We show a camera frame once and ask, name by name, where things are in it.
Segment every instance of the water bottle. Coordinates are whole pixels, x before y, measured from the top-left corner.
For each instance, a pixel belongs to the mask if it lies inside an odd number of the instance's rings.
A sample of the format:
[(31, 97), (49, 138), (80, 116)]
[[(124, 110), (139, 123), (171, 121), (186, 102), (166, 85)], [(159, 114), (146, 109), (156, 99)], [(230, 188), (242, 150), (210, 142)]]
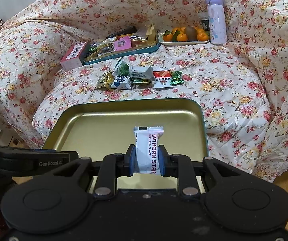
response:
[(206, 0), (210, 23), (211, 43), (223, 45), (227, 42), (225, 14), (222, 0)]

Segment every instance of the red box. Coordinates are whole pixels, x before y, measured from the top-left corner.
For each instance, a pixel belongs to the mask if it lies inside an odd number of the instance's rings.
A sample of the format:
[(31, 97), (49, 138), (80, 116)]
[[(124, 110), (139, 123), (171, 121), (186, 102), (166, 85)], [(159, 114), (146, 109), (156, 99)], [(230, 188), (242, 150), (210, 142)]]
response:
[(86, 53), (88, 52), (90, 47), (89, 42), (79, 43), (71, 48), (66, 52), (64, 57), (61, 60), (61, 66), (65, 71), (72, 70), (74, 68), (78, 68), (83, 66), (84, 59)]

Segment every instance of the white snack bag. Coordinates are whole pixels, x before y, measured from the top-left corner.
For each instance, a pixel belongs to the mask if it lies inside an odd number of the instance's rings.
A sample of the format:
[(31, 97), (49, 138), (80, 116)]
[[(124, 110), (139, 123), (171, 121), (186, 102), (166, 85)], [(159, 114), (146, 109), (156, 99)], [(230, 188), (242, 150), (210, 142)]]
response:
[(150, 81), (155, 80), (152, 66), (146, 66), (146, 67), (130, 66), (129, 73), (132, 78), (140, 78)]
[(129, 76), (115, 76), (114, 82), (111, 84), (112, 89), (130, 90), (131, 84)]
[(154, 71), (155, 83), (154, 88), (170, 88), (171, 85), (171, 71), (170, 70), (161, 70)]
[(163, 127), (135, 127), (136, 164), (135, 173), (160, 175), (157, 140), (163, 135)]

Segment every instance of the floral fabric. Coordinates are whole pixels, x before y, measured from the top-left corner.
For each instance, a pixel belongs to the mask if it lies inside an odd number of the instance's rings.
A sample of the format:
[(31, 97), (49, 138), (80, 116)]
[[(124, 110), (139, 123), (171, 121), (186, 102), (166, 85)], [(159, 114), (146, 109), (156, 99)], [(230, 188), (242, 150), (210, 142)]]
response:
[(267, 180), (288, 169), (288, 0), (224, 0), (228, 46), (161, 46), (130, 64), (182, 70), (185, 84), (94, 91), (115, 60), (63, 72), (66, 50), (129, 25), (198, 25), (205, 0), (37, 0), (0, 30), (0, 121), (41, 147), (84, 102), (188, 97), (204, 110), (211, 154)]
[(61, 113), (72, 105), (99, 101), (188, 98), (203, 109), (211, 155), (252, 172), (270, 120), (264, 87), (248, 60), (224, 47), (207, 45), (164, 47), (152, 54), (124, 57), (128, 65), (183, 72), (184, 85), (167, 90), (151, 86), (132, 90), (94, 90), (98, 78), (113, 70), (117, 60), (72, 71), (59, 71), (54, 88), (33, 120), (46, 139)]

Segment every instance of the pink box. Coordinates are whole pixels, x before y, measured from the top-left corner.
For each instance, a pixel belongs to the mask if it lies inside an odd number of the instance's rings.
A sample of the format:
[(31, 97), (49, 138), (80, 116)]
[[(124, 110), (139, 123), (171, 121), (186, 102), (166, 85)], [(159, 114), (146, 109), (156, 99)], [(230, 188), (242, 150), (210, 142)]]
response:
[(116, 52), (130, 49), (131, 47), (132, 47), (132, 41), (130, 40), (129, 36), (124, 36), (114, 42), (114, 51)]
[(84, 59), (87, 51), (89, 50), (90, 43), (79, 43), (69, 48), (60, 64), (65, 71), (72, 70), (83, 66)]

